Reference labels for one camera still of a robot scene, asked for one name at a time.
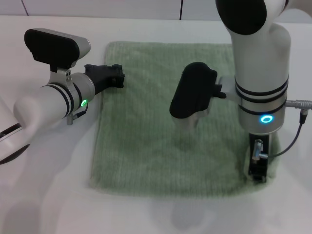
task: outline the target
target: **wall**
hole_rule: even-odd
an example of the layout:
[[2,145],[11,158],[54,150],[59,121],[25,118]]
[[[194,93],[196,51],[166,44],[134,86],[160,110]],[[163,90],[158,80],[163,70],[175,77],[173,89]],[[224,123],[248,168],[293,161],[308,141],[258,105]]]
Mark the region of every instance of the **wall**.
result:
[[[83,16],[178,20],[181,0],[0,0],[0,15]],[[220,20],[215,0],[184,0],[183,20]],[[283,13],[277,22],[312,23],[300,10]]]

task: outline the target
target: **green cloth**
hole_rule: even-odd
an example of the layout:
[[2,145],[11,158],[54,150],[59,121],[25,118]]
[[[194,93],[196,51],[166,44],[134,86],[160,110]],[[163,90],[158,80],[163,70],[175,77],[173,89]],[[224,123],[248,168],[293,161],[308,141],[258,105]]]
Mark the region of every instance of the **green cloth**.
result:
[[[201,61],[234,74],[228,44],[113,42],[105,63],[123,66],[125,87],[104,91],[90,185],[106,193],[135,196],[216,197],[267,186],[248,177],[249,137],[238,123],[237,105],[214,98],[208,116],[192,132],[178,129],[169,113],[185,66]],[[273,138],[272,153],[279,150]]]

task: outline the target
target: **led light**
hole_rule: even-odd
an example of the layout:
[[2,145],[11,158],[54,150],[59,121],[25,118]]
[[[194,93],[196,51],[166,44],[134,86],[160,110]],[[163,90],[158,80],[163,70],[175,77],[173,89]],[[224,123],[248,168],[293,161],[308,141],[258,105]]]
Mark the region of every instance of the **led light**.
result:
[[262,116],[260,121],[263,123],[270,123],[273,120],[273,116]]
[[85,104],[87,104],[87,100],[83,100],[81,106],[84,106]]

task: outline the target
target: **white table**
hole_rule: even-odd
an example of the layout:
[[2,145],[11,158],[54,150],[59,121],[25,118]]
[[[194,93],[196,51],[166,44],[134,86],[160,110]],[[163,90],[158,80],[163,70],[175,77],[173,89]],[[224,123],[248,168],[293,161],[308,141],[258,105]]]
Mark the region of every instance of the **white table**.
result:
[[[312,24],[282,24],[292,37],[289,99],[312,99]],[[0,95],[12,108],[19,95],[47,83],[49,66],[33,60],[27,29],[43,27],[86,37],[91,52],[77,62],[103,64],[115,40],[229,43],[220,22],[62,17],[0,17]],[[73,126],[49,130],[18,159],[0,166],[2,234],[308,234],[312,220],[312,117],[281,157],[275,182],[226,199],[112,196],[88,188],[98,97]],[[298,110],[287,110],[282,148],[292,141]]]

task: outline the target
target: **green towel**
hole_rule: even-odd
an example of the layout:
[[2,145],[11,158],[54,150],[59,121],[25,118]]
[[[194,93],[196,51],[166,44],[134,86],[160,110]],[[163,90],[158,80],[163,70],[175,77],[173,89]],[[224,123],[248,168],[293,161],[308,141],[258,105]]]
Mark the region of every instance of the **green towel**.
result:
[[[248,176],[249,137],[238,123],[237,105],[214,98],[208,116],[192,132],[178,129],[169,107],[185,66],[201,61],[234,74],[228,44],[113,42],[105,63],[123,66],[123,89],[103,95],[91,187],[135,196],[216,197],[267,186]],[[279,150],[273,139],[272,153]]]

